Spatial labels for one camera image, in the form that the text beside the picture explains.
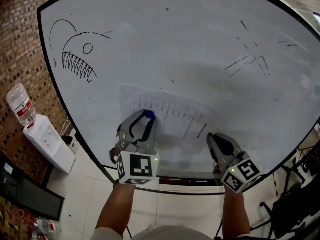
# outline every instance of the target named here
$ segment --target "whiteboard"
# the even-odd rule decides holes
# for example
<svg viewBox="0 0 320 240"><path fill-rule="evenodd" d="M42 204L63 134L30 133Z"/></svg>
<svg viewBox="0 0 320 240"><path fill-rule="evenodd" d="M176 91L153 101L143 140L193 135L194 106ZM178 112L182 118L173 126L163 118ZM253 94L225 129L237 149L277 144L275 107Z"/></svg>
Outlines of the whiteboard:
<svg viewBox="0 0 320 240"><path fill-rule="evenodd" d="M38 19L60 100L104 166L115 168L108 151L122 122L121 86L212 108L217 131L263 174L320 117L320 38L280 1L51 0ZM198 153L157 151L158 176L213 178L206 143Z"/></svg>

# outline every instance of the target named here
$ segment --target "shirt sleeve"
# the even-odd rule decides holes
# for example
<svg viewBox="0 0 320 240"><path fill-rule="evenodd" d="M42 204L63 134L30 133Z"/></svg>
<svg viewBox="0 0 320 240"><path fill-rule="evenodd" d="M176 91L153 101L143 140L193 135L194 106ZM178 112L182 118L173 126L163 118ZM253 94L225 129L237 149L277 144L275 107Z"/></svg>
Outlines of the shirt sleeve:
<svg viewBox="0 0 320 240"><path fill-rule="evenodd" d="M90 240L123 240L113 229L108 227L97 228Z"/></svg>

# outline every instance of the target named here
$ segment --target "paper sheet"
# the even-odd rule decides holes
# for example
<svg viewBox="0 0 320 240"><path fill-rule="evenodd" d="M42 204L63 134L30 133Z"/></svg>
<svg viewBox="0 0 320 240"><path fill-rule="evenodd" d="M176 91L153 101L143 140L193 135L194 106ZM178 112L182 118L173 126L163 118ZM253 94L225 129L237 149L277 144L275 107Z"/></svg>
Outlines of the paper sheet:
<svg viewBox="0 0 320 240"><path fill-rule="evenodd" d="M198 152L206 144L208 133L217 131L212 109L165 92L122 86L120 104L123 120L140 110L151 110L158 119L157 139L173 137L187 142Z"/></svg>

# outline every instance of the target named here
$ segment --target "person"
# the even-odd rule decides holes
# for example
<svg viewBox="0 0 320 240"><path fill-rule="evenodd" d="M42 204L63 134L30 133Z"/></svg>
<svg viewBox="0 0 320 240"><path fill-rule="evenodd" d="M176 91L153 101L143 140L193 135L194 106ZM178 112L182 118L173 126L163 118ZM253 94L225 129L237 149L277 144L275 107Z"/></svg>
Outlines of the person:
<svg viewBox="0 0 320 240"><path fill-rule="evenodd" d="M117 181L102 209L91 240L122 240L128 226L136 186ZM225 187L222 216L222 234L225 240L250 233L244 195ZM133 240L211 240L196 230L183 226L161 226L135 235Z"/></svg>

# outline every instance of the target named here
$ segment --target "white appliance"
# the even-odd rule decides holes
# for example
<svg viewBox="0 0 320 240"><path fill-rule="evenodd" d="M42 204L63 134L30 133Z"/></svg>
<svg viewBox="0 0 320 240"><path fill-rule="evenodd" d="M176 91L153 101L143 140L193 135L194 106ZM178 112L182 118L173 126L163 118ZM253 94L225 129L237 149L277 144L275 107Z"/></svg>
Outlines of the white appliance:
<svg viewBox="0 0 320 240"><path fill-rule="evenodd" d="M69 174L76 156L65 144L48 117L37 114L35 123L23 130L36 149L59 170Z"/></svg>

